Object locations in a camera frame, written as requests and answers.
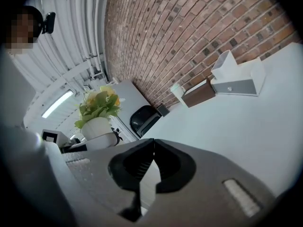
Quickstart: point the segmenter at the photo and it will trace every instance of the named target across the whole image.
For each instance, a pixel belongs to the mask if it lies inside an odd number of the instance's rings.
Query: wooden box
[[[182,96],[182,99],[188,107],[192,107],[211,99],[214,96],[215,92],[210,84],[210,80],[207,78],[198,85],[187,90]]]

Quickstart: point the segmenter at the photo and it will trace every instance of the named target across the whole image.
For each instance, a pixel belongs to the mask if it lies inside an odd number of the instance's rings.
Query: desk surface
[[[191,108],[178,104],[143,138],[219,153],[279,195],[303,160],[303,46],[292,43],[263,63],[267,77],[258,97],[216,95]]]

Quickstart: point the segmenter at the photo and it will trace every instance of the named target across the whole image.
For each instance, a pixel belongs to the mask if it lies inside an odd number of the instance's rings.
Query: wall-mounted camera
[[[53,27],[55,24],[56,13],[50,12],[46,15],[45,20],[43,21],[42,33],[51,34],[53,32]]]

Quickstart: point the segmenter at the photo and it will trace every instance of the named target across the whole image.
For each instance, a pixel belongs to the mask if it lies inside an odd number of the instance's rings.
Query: person
[[[16,8],[7,20],[5,48],[11,54],[21,54],[24,49],[33,47],[43,30],[43,16],[32,6]]]

